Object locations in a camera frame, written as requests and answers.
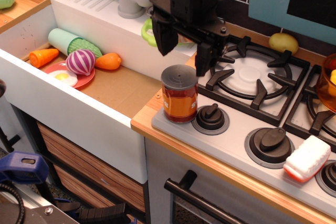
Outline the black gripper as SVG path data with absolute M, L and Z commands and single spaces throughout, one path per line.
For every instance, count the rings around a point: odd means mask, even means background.
M 197 43 L 196 75 L 205 76 L 225 50 L 226 26 L 216 15 L 224 0 L 150 0 L 154 38 L 161 55 L 178 44 L 178 34 Z

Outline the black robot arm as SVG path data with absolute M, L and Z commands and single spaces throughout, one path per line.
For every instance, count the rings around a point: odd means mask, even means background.
M 224 0 L 150 0 L 152 30 L 159 52 L 167 55 L 182 35 L 197 44 L 196 75 L 204 76 L 222 55 L 229 31 L 216 14 Z

